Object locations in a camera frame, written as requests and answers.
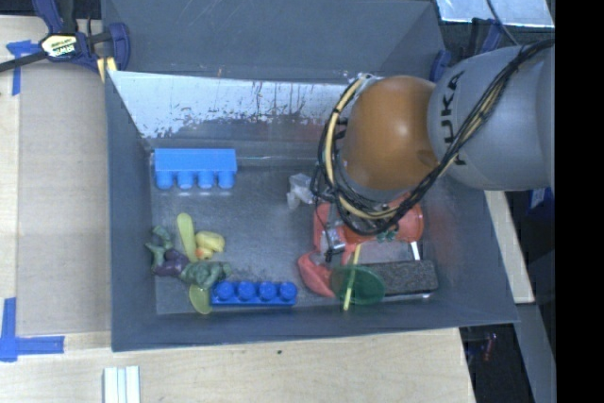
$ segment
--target blue toy block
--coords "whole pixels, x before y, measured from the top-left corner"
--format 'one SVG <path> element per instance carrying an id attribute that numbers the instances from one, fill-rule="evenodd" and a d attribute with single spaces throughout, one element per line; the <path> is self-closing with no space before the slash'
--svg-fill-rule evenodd
<path id="1" fill-rule="evenodd" d="M 65 336 L 19 338 L 15 335 L 16 298 L 5 299 L 0 337 L 0 361 L 15 362 L 20 355 L 62 354 Z"/>
<path id="2" fill-rule="evenodd" d="M 298 289 L 293 282 L 223 280 L 211 291 L 213 306 L 293 306 Z"/>
<path id="3" fill-rule="evenodd" d="M 40 46 L 32 41 L 9 42 L 7 49 L 16 59 L 42 51 Z M 16 67 L 12 73 L 12 95 L 15 96 L 19 92 L 21 92 L 21 68 Z"/>
<path id="4" fill-rule="evenodd" d="M 189 190 L 195 184 L 209 189 L 233 188 L 237 173 L 235 150 L 231 148 L 158 148 L 155 150 L 155 181 L 160 190 L 176 185 Z"/>

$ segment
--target yellow toy piece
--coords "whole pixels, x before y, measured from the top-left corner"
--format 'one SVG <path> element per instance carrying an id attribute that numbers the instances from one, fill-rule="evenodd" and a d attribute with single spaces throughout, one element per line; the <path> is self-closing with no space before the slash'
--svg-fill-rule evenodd
<path id="1" fill-rule="evenodd" d="M 197 248 L 204 248 L 213 252 L 225 251 L 225 238 L 216 232 L 200 230 L 195 234 Z"/>

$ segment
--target blue clamp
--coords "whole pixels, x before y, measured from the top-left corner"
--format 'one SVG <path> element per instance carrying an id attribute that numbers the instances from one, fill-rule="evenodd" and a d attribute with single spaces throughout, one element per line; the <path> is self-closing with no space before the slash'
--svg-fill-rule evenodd
<path id="1" fill-rule="evenodd" d="M 17 41 L 7 44 L 8 51 L 17 59 L 28 54 L 36 54 L 42 51 L 37 42 Z M 12 73 L 12 95 L 15 96 L 21 92 L 21 68 L 16 67 Z"/>
<path id="2" fill-rule="evenodd" d="M 210 295 L 213 306 L 293 306 L 298 289 L 293 282 L 223 280 Z"/>
<path id="3" fill-rule="evenodd" d="M 19 338 L 15 335 L 16 298 L 5 299 L 0 337 L 0 361 L 15 362 L 21 355 L 62 354 L 65 336 Z"/>
<path id="4" fill-rule="evenodd" d="M 89 38 L 82 32 L 77 32 L 77 22 L 73 18 L 74 0 L 31 0 L 36 15 L 40 17 L 48 27 L 48 36 L 42 39 L 40 44 L 56 34 L 69 34 L 76 38 L 77 54 L 71 56 L 48 56 L 52 62 L 71 62 L 98 73 L 99 56 L 92 51 Z M 109 33 L 113 42 L 113 58 L 119 70 L 123 71 L 130 58 L 130 42 L 127 35 L 126 25 L 115 23 L 109 25 Z"/>
<path id="5" fill-rule="evenodd" d="M 195 184 L 201 189 L 218 186 L 230 189 L 235 185 L 237 159 L 231 148 L 157 148 L 155 150 L 155 181 L 160 190 L 176 185 L 189 190 Z"/>
<path id="6" fill-rule="evenodd" d="M 482 46 L 480 47 L 480 54 L 484 54 L 486 52 L 495 51 L 501 42 L 501 37 L 503 36 L 503 29 L 501 28 L 501 24 L 494 20 L 489 19 L 487 21 L 490 26 L 487 32 L 487 36 L 482 42 Z"/>
<path id="7" fill-rule="evenodd" d="M 441 49 L 439 53 L 436 55 L 436 58 L 432 62 L 432 68 L 430 69 L 429 80 L 432 82 L 438 82 L 441 77 L 443 77 L 443 73 L 445 69 L 448 67 L 449 62 L 451 61 L 451 53 L 446 49 Z"/>

